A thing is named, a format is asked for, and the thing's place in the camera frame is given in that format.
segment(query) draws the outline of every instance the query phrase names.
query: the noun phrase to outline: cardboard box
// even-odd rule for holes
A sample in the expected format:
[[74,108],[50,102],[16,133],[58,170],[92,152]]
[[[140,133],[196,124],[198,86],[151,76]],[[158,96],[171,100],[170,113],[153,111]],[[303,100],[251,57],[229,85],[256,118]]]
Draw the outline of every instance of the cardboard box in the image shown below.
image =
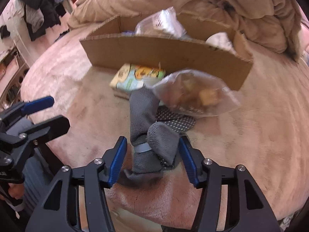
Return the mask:
[[[158,67],[167,74],[191,68],[221,78],[231,90],[239,90],[253,64],[245,38],[230,26],[188,13],[177,15],[178,21],[193,39],[132,36],[137,23],[149,15],[116,16],[102,23],[80,42],[94,66],[119,70],[123,64]],[[213,34],[226,32],[238,56],[208,45]]]

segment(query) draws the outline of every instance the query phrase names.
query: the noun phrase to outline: white plastic item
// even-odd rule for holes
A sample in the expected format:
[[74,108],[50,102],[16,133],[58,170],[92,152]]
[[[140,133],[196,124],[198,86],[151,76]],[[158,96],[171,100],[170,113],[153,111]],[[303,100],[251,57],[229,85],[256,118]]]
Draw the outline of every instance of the white plastic item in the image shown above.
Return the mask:
[[174,7],[161,10],[143,20],[135,27],[137,35],[172,35],[180,38],[186,34],[186,30],[177,20]]
[[153,86],[153,93],[173,112],[193,117],[217,116],[240,106],[240,93],[218,77],[198,70],[174,72]]
[[236,54],[233,44],[230,41],[226,32],[218,32],[216,34],[213,34],[206,40],[206,43],[222,50],[229,51],[234,55]]

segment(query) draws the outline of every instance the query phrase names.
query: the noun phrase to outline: black jacket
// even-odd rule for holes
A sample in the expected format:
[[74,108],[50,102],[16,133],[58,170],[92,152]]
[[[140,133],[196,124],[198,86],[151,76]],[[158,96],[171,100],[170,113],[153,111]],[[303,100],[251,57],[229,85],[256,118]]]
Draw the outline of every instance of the black jacket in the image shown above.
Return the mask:
[[27,28],[28,28],[31,41],[34,41],[38,37],[44,35],[45,30],[47,28],[53,27],[56,24],[61,24],[59,15],[56,11],[57,5],[54,3],[54,0],[21,0],[21,1],[23,1],[26,5],[28,5],[29,7],[35,10],[40,9],[44,16],[44,23],[42,27],[37,32],[33,33],[31,25],[27,23],[27,18],[26,18],[26,13],[25,13],[24,20],[27,24]]

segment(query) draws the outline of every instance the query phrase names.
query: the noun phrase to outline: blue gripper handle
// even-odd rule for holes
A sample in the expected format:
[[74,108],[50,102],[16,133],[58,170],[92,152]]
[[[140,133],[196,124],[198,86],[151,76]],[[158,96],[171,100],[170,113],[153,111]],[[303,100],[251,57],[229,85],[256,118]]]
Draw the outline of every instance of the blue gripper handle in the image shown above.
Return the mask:
[[46,108],[52,107],[55,101],[52,96],[47,96],[45,98],[37,99],[31,102],[28,102],[21,109],[21,114],[23,116],[30,115],[39,111],[42,111]]

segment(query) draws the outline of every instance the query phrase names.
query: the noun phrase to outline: gray elastic band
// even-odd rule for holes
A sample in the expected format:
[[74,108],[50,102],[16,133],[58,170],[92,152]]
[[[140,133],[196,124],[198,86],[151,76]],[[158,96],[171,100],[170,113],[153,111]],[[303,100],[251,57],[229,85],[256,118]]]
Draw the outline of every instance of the gray elastic band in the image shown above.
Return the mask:
[[143,143],[140,145],[137,145],[136,147],[134,147],[134,151],[136,153],[143,153],[143,152],[147,152],[151,150],[150,146],[148,145],[148,143]]

